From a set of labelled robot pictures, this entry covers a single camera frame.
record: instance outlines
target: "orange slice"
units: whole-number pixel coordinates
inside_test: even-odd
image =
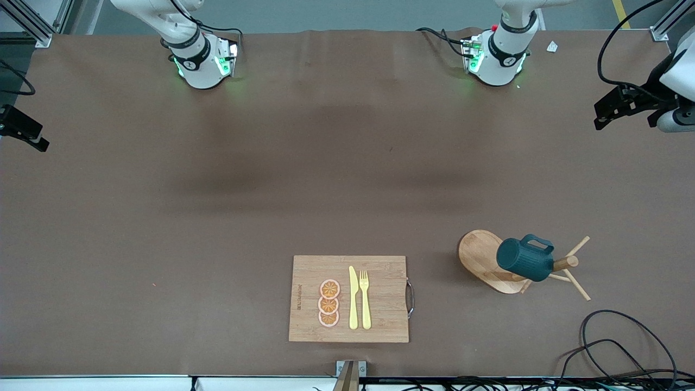
[[[338,299],[337,298],[324,298],[318,299],[318,310],[322,314],[332,315],[338,310]]]
[[[341,286],[338,284],[338,281],[335,280],[326,280],[321,283],[321,288],[320,291],[321,296],[323,298],[327,299],[332,299],[338,297],[338,294],[341,292]]]
[[[340,319],[340,316],[336,312],[335,314],[322,314],[321,312],[318,313],[318,321],[321,323],[323,326],[326,327],[333,327],[338,323],[338,319]]]

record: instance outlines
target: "yellow floor line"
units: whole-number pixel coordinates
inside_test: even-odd
[[[625,7],[623,7],[623,2],[621,0],[613,0],[613,6],[615,7],[615,13],[618,14],[618,21],[622,21],[628,15],[625,13]],[[630,23],[625,22],[623,25],[623,29],[629,29],[630,28]]]

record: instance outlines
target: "cutting board handle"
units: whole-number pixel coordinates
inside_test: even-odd
[[[405,297],[408,297],[408,290],[410,290],[410,310],[408,310],[408,319],[413,315],[413,311],[415,310],[415,289],[413,289],[413,285],[410,283],[410,279],[408,277],[405,278],[405,287],[406,287],[406,292],[405,292]]]

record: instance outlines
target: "wooden mug tree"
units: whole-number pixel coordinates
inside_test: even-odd
[[[575,254],[589,241],[582,239],[567,255],[553,262],[553,272],[562,271],[563,276],[550,274],[548,277],[565,282],[571,282],[587,301],[591,300],[587,292],[572,276],[570,268],[579,265]],[[531,285],[531,280],[506,271],[497,265],[497,249],[502,239],[486,230],[475,230],[466,234],[459,242],[459,259],[468,271],[485,282],[490,287],[504,294],[524,293]]]

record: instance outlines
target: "green led light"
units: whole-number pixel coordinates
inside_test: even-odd
[[[516,73],[521,72],[521,67],[523,66],[523,61],[526,59],[526,55],[524,54],[521,56],[521,60],[519,60],[519,67],[516,68]]]
[[[176,59],[176,57],[174,57],[174,64],[176,64],[176,68],[179,70],[179,76],[185,78],[185,76],[183,75],[183,71],[181,70],[181,66],[179,65],[179,62]]]
[[[471,72],[477,72],[480,69],[480,64],[482,61],[485,59],[485,53],[481,50],[479,51],[474,58],[471,59],[471,64],[468,66],[468,69]]]
[[[227,65],[228,61],[224,58],[218,57],[215,57],[215,60],[217,60],[216,63],[218,65],[218,68],[220,68],[220,73],[222,74],[222,76],[227,76],[231,72],[229,70],[229,65]]]

